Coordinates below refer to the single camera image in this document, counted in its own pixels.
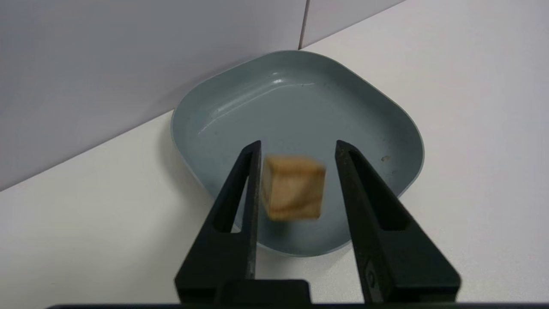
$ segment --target white tabletop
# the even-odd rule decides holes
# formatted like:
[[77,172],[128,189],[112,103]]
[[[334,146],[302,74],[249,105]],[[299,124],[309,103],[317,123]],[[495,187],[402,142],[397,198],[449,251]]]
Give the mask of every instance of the white tabletop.
[[[397,102],[425,144],[401,197],[462,276],[460,301],[549,301],[549,2],[407,0],[306,48]],[[177,302],[173,277],[212,198],[164,114],[0,192],[0,305]],[[259,249],[258,278],[361,301],[349,247]]]

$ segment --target blurry cube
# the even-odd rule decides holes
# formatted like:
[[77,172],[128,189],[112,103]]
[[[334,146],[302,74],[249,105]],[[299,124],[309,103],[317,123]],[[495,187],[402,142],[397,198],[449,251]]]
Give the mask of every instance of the blurry cube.
[[271,220],[320,217],[326,168],[301,156],[266,156],[261,199]]

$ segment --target gray wall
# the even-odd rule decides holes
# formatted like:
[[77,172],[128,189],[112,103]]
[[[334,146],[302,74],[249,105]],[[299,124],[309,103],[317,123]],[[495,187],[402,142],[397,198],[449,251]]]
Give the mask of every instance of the gray wall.
[[305,0],[0,1],[0,190],[298,47]]
[[374,16],[404,0],[310,0],[302,47]]

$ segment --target gray plastic dish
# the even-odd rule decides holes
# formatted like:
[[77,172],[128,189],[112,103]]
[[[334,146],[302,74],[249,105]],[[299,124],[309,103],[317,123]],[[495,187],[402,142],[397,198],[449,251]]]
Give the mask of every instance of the gray plastic dish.
[[306,155],[326,165],[318,220],[272,222],[260,207],[258,243],[293,256],[328,253],[351,239],[336,140],[355,145],[398,196],[423,164],[419,132],[399,106],[341,64],[303,51],[266,54],[202,82],[174,111],[171,131],[214,197],[241,149],[256,140],[262,155]]

